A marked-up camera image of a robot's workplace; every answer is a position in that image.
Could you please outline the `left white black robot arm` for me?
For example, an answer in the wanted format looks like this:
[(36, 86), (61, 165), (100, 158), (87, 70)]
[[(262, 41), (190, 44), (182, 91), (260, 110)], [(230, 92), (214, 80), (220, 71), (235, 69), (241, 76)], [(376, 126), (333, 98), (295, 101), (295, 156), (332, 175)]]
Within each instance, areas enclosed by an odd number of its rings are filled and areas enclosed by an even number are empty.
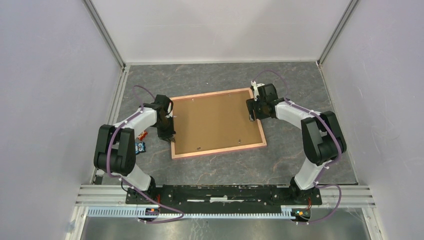
[(136, 165), (136, 138), (153, 127), (160, 140), (174, 142), (173, 107), (169, 97), (158, 94), (154, 102), (144, 103), (126, 119), (113, 125), (104, 124), (98, 130), (94, 167), (138, 189), (137, 196), (145, 204), (156, 200), (157, 190), (153, 177)]

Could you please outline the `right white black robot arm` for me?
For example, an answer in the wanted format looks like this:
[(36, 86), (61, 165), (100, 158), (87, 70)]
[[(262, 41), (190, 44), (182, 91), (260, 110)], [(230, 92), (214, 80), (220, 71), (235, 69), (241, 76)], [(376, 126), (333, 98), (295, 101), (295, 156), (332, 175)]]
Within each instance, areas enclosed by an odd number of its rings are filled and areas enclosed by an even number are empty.
[(275, 86), (251, 82), (253, 97), (246, 100), (250, 121), (273, 118), (285, 121), (301, 130), (306, 156), (300, 171), (291, 179), (289, 199), (302, 204), (316, 188), (323, 169), (339, 160), (346, 151), (346, 141), (334, 112), (319, 112), (278, 97)]

